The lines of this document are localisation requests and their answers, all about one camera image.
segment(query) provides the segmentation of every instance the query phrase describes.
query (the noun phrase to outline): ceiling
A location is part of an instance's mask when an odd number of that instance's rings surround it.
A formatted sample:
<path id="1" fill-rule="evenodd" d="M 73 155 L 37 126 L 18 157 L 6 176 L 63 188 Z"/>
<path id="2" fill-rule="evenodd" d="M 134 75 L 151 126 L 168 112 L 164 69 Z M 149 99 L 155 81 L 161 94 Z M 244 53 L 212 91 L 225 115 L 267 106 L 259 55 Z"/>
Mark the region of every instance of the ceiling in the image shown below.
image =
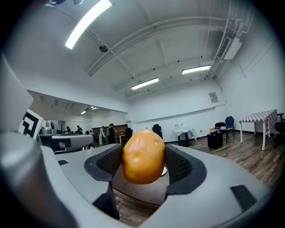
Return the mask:
<path id="1" fill-rule="evenodd" d="M 40 102 L 47 104 L 52 107 L 58 107 L 62 109 L 67 109 L 73 112 L 78 112 L 80 114 L 82 111 L 86 110 L 86 108 L 90 107 L 87 104 L 81 104 L 73 101 L 68 101 L 61 98 L 52 97 L 46 94 L 36 93 L 33 91 L 28 91 L 34 99 L 34 102 Z M 105 111 L 105 109 L 100 108 L 99 110 L 90 110 L 88 114 L 97 113 Z"/>
<path id="2" fill-rule="evenodd" d="M 54 15 L 66 17 L 58 26 L 71 28 L 67 38 L 97 2 L 85 0 L 75 6 L 67 0 L 54 8 Z M 230 12 L 229 0 L 110 2 L 112 6 L 91 23 L 70 52 L 88 75 L 108 82 L 127 98 L 202 80 L 207 72 L 182 75 L 182 70 L 212 63 L 228 13 L 244 24 L 249 15 L 247 5 L 238 0 L 232 1 Z M 108 52 L 99 50 L 102 44 Z M 158 83 L 131 89 L 155 77 Z"/>

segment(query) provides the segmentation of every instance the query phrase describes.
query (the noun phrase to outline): white wall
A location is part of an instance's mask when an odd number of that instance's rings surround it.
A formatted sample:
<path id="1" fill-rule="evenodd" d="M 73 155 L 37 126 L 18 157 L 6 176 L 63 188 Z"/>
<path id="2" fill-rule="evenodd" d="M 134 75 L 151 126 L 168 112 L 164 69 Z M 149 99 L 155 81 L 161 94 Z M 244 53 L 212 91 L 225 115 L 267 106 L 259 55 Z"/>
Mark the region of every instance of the white wall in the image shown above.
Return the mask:
<path id="1" fill-rule="evenodd" d="M 285 58 L 281 42 L 260 15 L 256 15 L 249 33 L 243 36 L 240 51 L 218 77 L 227 116 L 233 116 L 236 129 L 240 129 L 238 121 L 251 113 L 272 109 L 285 112 Z M 253 124 L 243 124 L 243 130 L 254 131 Z M 261 124 L 257 131 L 262 132 Z"/>
<path id="2" fill-rule="evenodd" d="M 91 115 L 91 127 L 109 126 L 110 123 L 114 125 L 127 124 L 125 120 L 126 113 L 117 111 L 101 110 Z"/>
<path id="3" fill-rule="evenodd" d="M 28 90 L 84 103 L 128 111 L 128 101 L 102 79 L 90 77 L 65 47 L 73 24 L 54 9 L 40 7 L 24 17 L 4 52 L 16 76 Z"/>
<path id="4" fill-rule="evenodd" d="M 81 115 L 78 112 L 56 106 L 52 108 L 50 105 L 41 102 L 33 102 L 29 109 L 45 120 L 53 121 L 55 127 L 57 127 L 58 121 L 61 120 L 65 121 L 65 127 L 69 126 L 73 132 L 77 130 L 77 125 L 82 128 L 83 133 L 91 130 L 91 115 L 89 114 Z"/>
<path id="5" fill-rule="evenodd" d="M 209 93 L 212 92 L 216 92 L 219 102 L 211 102 Z M 159 124 L 165 142 L 178 140 L 172 132 L 176 123 L 194 128 L 200 137 L 207 135 L 210 127 L 224 122 L 226 118 L 221 89 L 213 81 L 193 82 L 133 99 L 130 107 L 127 118 L 132 121 L 133 131 L 146 127 L 152 130 L 154 124 Z"/>

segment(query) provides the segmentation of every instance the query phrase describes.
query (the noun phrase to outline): checkered tablecloth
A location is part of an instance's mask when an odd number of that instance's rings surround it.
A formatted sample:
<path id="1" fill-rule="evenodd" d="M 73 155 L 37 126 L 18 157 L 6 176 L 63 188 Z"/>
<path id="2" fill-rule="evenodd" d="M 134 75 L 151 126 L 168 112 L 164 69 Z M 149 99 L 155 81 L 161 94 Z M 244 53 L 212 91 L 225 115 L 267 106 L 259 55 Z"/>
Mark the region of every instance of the checkered tablecloth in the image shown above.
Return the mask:
<path id="1" fill-rule="evenodd" d="M 265 122 L 266 135 L 270 137 L 270 131 L 274 128 L 277 121 L 276 109 L 269 110 L 266 112 L 253 113 L 245 118 L 242 118 L 240 122 Z"/>

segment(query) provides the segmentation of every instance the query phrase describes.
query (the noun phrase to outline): ceiling light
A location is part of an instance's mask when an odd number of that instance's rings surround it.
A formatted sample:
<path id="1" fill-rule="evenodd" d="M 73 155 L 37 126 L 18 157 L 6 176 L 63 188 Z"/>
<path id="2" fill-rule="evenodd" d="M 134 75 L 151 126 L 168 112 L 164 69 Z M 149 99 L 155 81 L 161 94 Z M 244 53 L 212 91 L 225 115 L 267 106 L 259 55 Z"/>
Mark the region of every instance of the ceiling light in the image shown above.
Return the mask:
<path id="1" fill-rule="evenodd" d="M 206 70 L 206 69 L 210 69 L 210 67 L 211 67 L 211 65 L 199 66 L 199 67 L 195 67 L 195 68 L 191 68 L 191 69 L 184 69 L 184 70 L 182 70 L 182 74 L 192 73 L 192 72 L 195 72 L 195 71 Z"/>
<path id="2" fill-rule="evenodd" d="M 158 79 L 158 77 L 157 77 L 157 78 L 151 79 L 151 80 L 149 80 L 149 81 L 143 82 L 143 83 L 141 83 L 141 84 L 135 85 L 135 86 L 132 87 L 132 89 L 133 89 L 133 90 L 136 90 L 136 89 L 138 89 L 138 88 L 141 88 L 141 87 L 143 87 L 143 86 L 147 86 L 147 85 L 149 85 L 149 84 L 152 84 L 152 83 L 155 83 L 155 82 L 158 82 L 158 81 L 159 81 L 159 79 Z"/>
<path id="3" fill-rule="evenodd" d="M 111 5 L 112 4 L 108 0 L 101 0 L 96 5 L 94 5 L 76 25 L 65 46 L 72 49 L 84 30 L 92 23 L 92 21 L 96 19 L 96 17 L 98 17 Z"/>

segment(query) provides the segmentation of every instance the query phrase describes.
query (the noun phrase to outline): blue chair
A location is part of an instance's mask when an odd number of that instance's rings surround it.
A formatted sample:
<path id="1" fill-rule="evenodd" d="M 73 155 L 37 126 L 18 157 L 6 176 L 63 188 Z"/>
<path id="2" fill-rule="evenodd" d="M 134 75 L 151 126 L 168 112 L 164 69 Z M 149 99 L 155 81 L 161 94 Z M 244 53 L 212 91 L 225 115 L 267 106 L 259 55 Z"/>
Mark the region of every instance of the blue chair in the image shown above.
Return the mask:
<path id="1" fill-rule="evenodd" d="M 232 116 L 228 116 L 228 117 L 226 118 L 227 129 L 228 129 L 228 128 L 232 128 L 232 135 L 234 136 L 234 134 L 235 134 L 235 129 L 234 129 L 234 127 L 233 127 L 233 123 L 234 123 L 233 117 L 232 117 Z"/>

